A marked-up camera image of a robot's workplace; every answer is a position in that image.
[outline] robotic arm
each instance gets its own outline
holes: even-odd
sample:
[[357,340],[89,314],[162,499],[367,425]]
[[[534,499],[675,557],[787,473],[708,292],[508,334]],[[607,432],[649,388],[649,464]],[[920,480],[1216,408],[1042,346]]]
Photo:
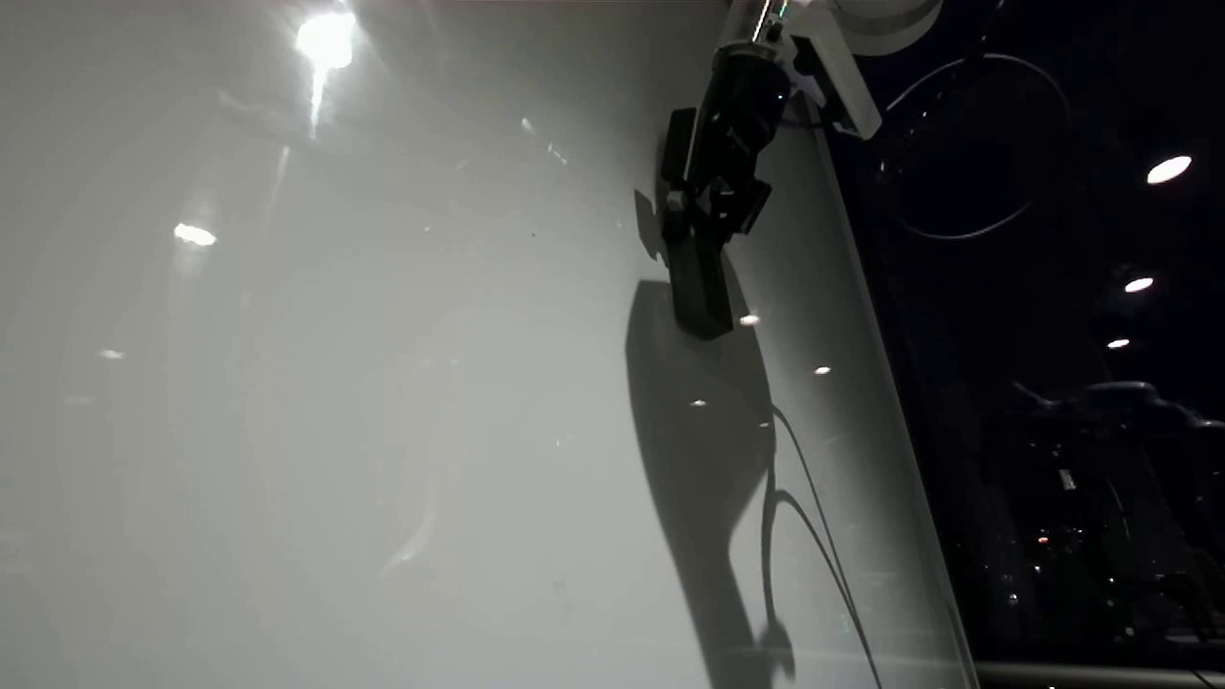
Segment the robotic arm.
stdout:
[[749,233],[768,199],[759,153],[787,103],[839,135],[881,131],[881,111],[823,2],[735,0],[705,103],[671,113],[658,167],[675,309],[696,338],[730,330],[722,245]]

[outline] white surface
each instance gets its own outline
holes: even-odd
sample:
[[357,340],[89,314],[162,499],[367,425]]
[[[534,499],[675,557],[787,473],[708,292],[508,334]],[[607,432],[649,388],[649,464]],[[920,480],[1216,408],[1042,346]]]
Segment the white surface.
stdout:
[[899,53],[916,47],[945,0],[823,0],[833,9],[853,53]]
[[[767,417],[708,425],[768,399],[883,684],[959,684],[823,149],[772,149],[777,199],[735,245],[749,367],[653,309],[675,360],[630,408],[630,302],[661,277],[630,191],[705,89],[716,2],[367,0],[325,89],[305,11],[2,0],[0,684],[705,689],[693,601],[767,620],[763,487],[727,522],[735,585],[684,592],[634,421],[677,421],[690,460],[777,451],[795,481]],[[722,684],[867,684],[791,517],[772,592],[795,673]]]

